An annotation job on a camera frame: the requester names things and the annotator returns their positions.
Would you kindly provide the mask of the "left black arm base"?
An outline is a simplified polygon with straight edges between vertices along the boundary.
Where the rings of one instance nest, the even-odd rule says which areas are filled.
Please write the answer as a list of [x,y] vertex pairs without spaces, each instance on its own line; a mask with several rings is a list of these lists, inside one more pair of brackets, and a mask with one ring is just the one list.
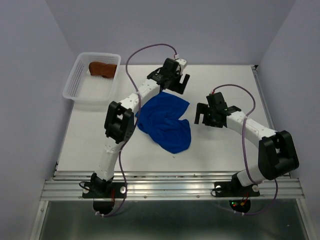
[[127,197],[128,184],[123,182],[113,183],[113,177],[109,180],[100,179],[94,172],[90,181],[81,181],[82,198],[84,199],[125,199]]

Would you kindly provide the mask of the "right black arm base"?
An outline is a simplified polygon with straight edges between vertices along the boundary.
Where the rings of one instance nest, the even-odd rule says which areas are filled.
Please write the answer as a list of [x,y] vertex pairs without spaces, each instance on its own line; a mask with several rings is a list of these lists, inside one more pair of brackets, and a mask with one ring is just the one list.
[[256,184],[242,186],[235,173],[230,181],[216,181],[210,194],[216,198],[259,197],[260,191]]

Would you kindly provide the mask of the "blue towel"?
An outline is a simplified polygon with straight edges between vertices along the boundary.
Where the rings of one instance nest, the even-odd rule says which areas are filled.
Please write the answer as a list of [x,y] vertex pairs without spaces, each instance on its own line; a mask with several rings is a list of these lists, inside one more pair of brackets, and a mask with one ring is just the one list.
[[181,119],[190,103],[170,93],[160,92],[143,105],[137,126],[164,150],[178,154],[190,147],[190,122]]

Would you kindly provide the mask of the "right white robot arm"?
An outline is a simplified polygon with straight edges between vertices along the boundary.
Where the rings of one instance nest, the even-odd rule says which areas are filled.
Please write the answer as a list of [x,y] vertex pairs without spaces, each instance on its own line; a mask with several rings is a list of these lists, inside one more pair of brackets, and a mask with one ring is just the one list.
[[249,118],[240,108],[228,106],[221,92],[209,94],[207,103],[196,106],[195,124],[203,123],[215,128],[229,128],[258,149],[256,164],[234,174],[230,181],[231,192],[242,195],[248,186],[259,184],[264,180],[274,180],[285,175],[300,165],[294,141],[286,131],[267,128]]

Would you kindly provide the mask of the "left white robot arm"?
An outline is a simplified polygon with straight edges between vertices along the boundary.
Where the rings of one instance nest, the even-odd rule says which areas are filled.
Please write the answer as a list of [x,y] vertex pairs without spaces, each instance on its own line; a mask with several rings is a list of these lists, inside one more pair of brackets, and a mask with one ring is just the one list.
[[135,115],[151,98],[163,90],[183,94],[190,78],[183,71],[188,63],[183,58],[167,58],[162,67],[152,71],[146,80],[125,99],[112,101],[107,110],[104,129],[105,146],[97,169],[91,175],[94,191],[100,197],[111,193],[111,182],[114,177],[115,165],[124,144],[131,138],[135,130]]

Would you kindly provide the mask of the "brown towel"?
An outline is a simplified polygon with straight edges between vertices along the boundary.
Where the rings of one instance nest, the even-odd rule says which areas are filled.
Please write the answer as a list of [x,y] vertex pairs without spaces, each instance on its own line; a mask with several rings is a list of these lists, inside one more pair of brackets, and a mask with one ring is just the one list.
[[89,64],[88,70],[91,76],[112,79],[116,74],[117,65],[93,61]]

